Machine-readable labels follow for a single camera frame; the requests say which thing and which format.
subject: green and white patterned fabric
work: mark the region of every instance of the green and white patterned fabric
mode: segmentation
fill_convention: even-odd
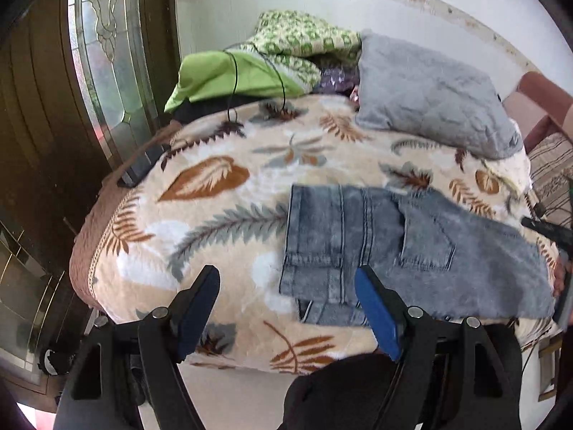
[[[343,65],[356,65],[360,36],[308,13],[273,10],[261,14],[255,35],[241,48],[256,51],[253,45],[272,63],[294,71],[310,92],[320,81],[320,69],[305,58],[328,54]]]

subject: pillow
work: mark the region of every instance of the pillow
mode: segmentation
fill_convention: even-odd
[[[529,160],[534,191],[546,209],[546,220],[569,228],[571,204],[567,178],[573,178],[573,145],[556,132],[531,151]]]
[[[362,34],[364,128],[400,130],[498,160],[523,147],[487,74],[404,40]]]

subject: striped cushion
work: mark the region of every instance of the striped cushion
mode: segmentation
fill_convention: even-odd
[[[571,227],[569,181],[573,178],[573,145],[560,132],[543,139],[530,153],[535,193],[546,208],[547,221]]]

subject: silver screw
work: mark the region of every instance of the silver screw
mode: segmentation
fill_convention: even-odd
[[[93,325],[96,326],[97,328],[101,328],[106,326],[108,321],[109,320],[105,315],[100,315],[99,317],[96,317],[96,319],[93,321]]]
[[[151,315],[153,315],[153,318],[164,318],[167,316],[168,313],[169,309],[167,307],[157,307],[153,309]]]
[[[481,325],[481,322],[475,317],[466,318],[466,323],[468,324],[468,326],[472,328],[477,328],[478,326]]]
[[[421,318],[424,315],[424,311],[419,307],[412,306],[408,308],[408,315],[413,318]]]

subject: floral blanket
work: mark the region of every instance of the floral blanket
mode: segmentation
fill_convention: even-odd
[[[420,137],[360,129],[343,97],[301,97],[281,110],[282,102],[245,105],[235,121],[224,111],[181,129],[171,151],[123,199],[89,279],[114,321],[168,306],[212,264],[221,292],[188,363],[309,373],[375,350],[369,329],[299,323],[294,300],[279,294],[293,183],[433,186],[468,211],[519,228],[546,256],[553,283],[555,246],[519,225],[536,199],[510,190],[528,182],[524,153],[484,163]],[[551,319],[518,319],[515,326],[523,346],[555,331]]]

